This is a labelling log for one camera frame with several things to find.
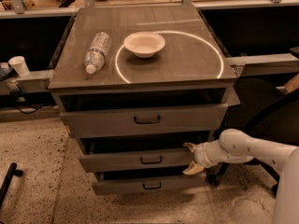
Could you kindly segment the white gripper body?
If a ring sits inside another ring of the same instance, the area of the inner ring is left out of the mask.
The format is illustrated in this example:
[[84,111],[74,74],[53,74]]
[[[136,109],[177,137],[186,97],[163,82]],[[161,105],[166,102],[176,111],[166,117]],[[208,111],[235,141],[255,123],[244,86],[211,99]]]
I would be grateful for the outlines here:
[[222,161],[224,149],[219,141],[205,142],[195,146],[194,157],[199,165],[209,168]]

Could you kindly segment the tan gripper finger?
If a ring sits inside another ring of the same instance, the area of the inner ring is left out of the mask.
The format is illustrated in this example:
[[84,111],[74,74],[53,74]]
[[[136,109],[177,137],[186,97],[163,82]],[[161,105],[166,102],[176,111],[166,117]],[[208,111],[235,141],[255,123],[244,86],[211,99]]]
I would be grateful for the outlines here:
[[185,174],[185,175],[195,175],[195,174],[198,174],[198,173],[202,172],[203,170],[204,170],[203,166],[199,165],[195,161],[192,161],[189,164],[188,168],[183,171],[183,174]]
[[196,144],[186,142],[183,144],[190,152],[194,152],[196,150]]

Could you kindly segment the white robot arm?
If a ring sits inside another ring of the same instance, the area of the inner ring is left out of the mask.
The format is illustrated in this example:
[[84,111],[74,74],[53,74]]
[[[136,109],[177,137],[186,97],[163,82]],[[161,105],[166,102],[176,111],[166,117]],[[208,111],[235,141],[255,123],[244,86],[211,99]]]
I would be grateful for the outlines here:
[[281,172],[272,224],[299,224],[299,147],[251,137],[236,129],[223,131],[218,140],[185,147],[193,160],[183,171],[194,175],[224,163],[256,159]]

